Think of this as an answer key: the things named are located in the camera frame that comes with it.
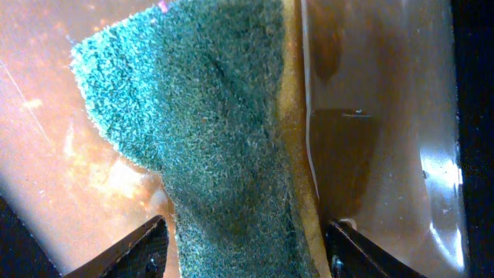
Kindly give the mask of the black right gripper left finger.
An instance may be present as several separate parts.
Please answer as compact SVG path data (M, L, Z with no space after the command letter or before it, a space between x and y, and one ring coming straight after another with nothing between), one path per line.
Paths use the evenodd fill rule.
M64 278L162 278L168 245L165 217L156 215Z

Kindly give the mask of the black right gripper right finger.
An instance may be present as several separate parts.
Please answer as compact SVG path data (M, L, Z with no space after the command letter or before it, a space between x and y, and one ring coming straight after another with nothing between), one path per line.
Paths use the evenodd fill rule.
M425 278L343 222L327 223L325 247L335 278Z

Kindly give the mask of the green yellow sponge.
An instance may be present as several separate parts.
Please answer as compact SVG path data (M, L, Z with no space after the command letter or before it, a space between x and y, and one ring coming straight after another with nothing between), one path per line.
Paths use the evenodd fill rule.
M183 277L328 277L299 4L174 1L71 51L100 135L161 175Z

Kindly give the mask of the black water tray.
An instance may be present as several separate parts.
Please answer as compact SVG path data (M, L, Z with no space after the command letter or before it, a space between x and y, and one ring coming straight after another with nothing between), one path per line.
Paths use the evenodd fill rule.
M172 2L1 0L1 193L59 274L162 215L163 276L183 277L161 175L100 135L71 70L77 43ZM468 2L295 2L324 247L343 222L425 277L491 277L492 95L471 82L492 74L461 63Z

